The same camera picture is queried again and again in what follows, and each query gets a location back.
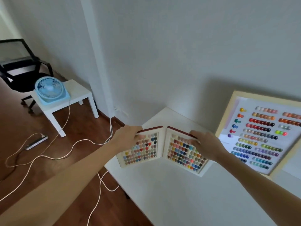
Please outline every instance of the nail polish display book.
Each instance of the nail polish display book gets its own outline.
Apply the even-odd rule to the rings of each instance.
[[[117,155],[122,168],[164,158],[201,177],[213,163],[204,158],[193,145],[188,144],[189,139],[196,140],[189,133],[170,126],[158,126],[142,130],[138,134],[145,135],[145,138]]]
[[[301,146],[301,102],[234,91],[216,136],[270,178]]]

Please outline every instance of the nail polish color display board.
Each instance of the nail polish color display board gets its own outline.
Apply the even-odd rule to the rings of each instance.
[[[301,103],[234,91],[216,136],[228,152],[270,177],[301,145]]]
[[[122,168],[163,157],[167,163],[201,177],[211,165],[195,146],[188,144],[189,139],[196,140],[189,133],[170,126],[166,129],[159,126],[142,130],[138,134],[145,135],[145,139],[139,140],[131,149],[117,155]]]

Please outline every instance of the office chair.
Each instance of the office chair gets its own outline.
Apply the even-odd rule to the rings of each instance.
[[[0,77],[13,90],[25,93],[35,89],[36,81],[45,76],[40,73],[41,64],[47,66],[50,76],[53,77],[51,65],[40,60],[30,50],[24,39],[0,40]],[[32,98],[28,96],[21,99],[21,105],[26,106],[25,100]],[[28,113],[32,114],[32,101],[28,107]]]

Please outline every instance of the wall outlet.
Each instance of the wall outlet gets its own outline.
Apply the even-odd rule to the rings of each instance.
[[[125,111],[121,110],[119,107],[114,106],[114,110],[116,112],[121,112],[123,115],[125,115],[126,117],[129,117],[129,114],[127,114]]]

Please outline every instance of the person's right arm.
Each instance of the person's right arm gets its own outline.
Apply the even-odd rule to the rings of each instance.
[[[212,133],[191,131],[198,152],[231,173],[278,226],[301,225],[301,199],[230,154]]]

